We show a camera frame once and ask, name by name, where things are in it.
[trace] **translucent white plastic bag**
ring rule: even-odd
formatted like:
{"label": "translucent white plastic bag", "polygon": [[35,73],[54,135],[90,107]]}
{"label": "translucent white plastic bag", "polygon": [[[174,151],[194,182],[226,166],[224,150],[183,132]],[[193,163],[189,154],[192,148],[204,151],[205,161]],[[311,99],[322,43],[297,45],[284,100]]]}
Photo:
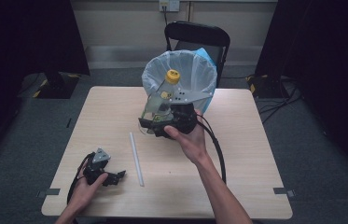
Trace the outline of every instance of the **translucent white plastic bag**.
{"label": "translucent white plastic bag", "polygon": [[[157,90],[170,69],[180,73],[176,86],[181,90],[208,93],[215,91],[217,71],[205,49],[176,50],[166,51],[146,65],[142,82],[147,95]],[[211,100],[212,98],[194,102],[194,108],[204,113]]]}

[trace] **white straw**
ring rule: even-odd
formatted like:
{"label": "white straw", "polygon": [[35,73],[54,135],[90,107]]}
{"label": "white straw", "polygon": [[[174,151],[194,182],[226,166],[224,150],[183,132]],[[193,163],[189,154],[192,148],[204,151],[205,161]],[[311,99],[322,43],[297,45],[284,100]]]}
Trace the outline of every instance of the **white straw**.
{"label": "white straw", "polygon": [[142,178],[141,166],[139,165],[138,153],[136,152],[135,141],[133,140],[132,133],[130,133],[130,139],[132,145],[133,159],[135,160],[136,171],[138,172],[139,185],[144,187],[144,179]]}

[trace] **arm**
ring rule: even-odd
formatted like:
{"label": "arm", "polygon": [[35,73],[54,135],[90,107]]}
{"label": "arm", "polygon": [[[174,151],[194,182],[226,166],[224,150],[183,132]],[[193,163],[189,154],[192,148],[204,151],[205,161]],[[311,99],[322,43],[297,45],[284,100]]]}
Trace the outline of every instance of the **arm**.
{"label": "arm", "polygon": [[197,125],[189,134],[183,134],[171,126],[166,126],[164,131],[179,142],[185,155],[196,165],[214,210],[216,223],[252,223],[240,202],[221,179],[208,155],[203,128]]}
{"label": "arm", "polygon": [[107,179],[107,173],[105,173],[100,175],[92,185],[89,185],[83,175],[83,169],[84,166],[79,173],[79,179],[69,204],[63,210],[55,224],[72,224],[75,217],[89,205],[98,187]]}

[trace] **light wood table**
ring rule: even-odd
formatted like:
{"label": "light wood table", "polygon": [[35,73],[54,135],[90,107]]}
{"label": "light wood table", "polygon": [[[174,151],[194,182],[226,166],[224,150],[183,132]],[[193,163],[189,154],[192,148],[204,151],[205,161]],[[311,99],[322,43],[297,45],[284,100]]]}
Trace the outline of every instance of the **light wood table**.
{"label": "light wood table", "polygon": [[[77,167],[98,147],[111,155],[106,171],[127,174],[117,186],[100,187],[82,213],[90,217],[213,218],[196,167],[174,140],[139,131],[138,118],[146,102],[143,88],[93,87],[52,181],[59,195],[48,195],[46,216],[58,216]],[[216,89],[205,113],[222,148],[227,184],[251,218],[291,218],[271,148],[248,90]],[[132,155],[132,132],[145,182],[141,187]],[[216,149],[206,133],[207,150],[220,171]]]}

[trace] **clear plastic bottle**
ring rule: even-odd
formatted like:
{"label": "clear plastic bottle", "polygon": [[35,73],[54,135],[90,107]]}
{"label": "clear plastic bottle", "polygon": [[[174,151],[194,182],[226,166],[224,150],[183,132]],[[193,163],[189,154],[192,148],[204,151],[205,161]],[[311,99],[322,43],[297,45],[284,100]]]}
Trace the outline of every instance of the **clear plastic bottle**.
{"label": "clear plastic bottle", "polygon": [[[172,118],[171,98],[174,95],[174,86],[179,82],[180,74],[170,69],[165,75],[165,80],[159,88],[152,92],[145,105],[142,119],[153,120],[154,122],[165,121]],[[141,128],[142,133],[153,134],[151,130]]]}

